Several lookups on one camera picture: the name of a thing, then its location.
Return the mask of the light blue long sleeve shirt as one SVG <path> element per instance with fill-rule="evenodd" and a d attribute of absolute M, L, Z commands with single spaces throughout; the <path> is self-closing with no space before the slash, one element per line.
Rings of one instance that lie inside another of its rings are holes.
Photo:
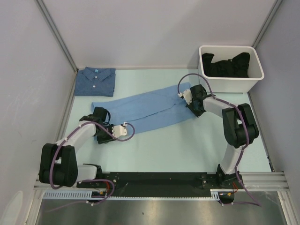
<path fill-rule="evenodd" d="M 135 133 L 164 128 L 194 118 L 184 99 L 178 96 L 177 85 L 109 101 L 93 102 L 91 108 L 102 107 L 111 114 L 110 122 L 128 122 Z"/>

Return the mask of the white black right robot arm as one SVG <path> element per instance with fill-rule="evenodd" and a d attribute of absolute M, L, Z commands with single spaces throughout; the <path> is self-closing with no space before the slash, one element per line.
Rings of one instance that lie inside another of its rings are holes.
<path fill-rule="evenodd" d="M 214 182 L 221 188 L 230 188 L 239 182 L 239 164 L 245 149 L 259 135 L 258 127 L 249 104 L 234 105 L 208 94 L 202 85 L 196 85 L 178 94 L 186 101 L 186 107 L 196 116 L 205 112 L 219 116 L 227 147 L 221 163 L 217 166 Z"/>

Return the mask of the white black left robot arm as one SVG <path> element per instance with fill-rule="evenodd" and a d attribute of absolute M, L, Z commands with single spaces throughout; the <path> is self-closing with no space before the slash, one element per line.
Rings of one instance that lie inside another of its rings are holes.
<path fill-rule="evenodd" d="M 42 148 L 39 168 L 39 181 L 52 184 L 54 189 L 71 187 L 76 182 L 87 180 L 97 188 L 103 184 L 101 166 L 95 164 L 79 165 L 76 153 L 83 144 L 95 137 L 98 144 L 113 141 L 113 124 L 107 109 L 96 107 L 92 114 L 83 116 L 78 127 L 67 137 L 56 143 L 46 143 Z"/>

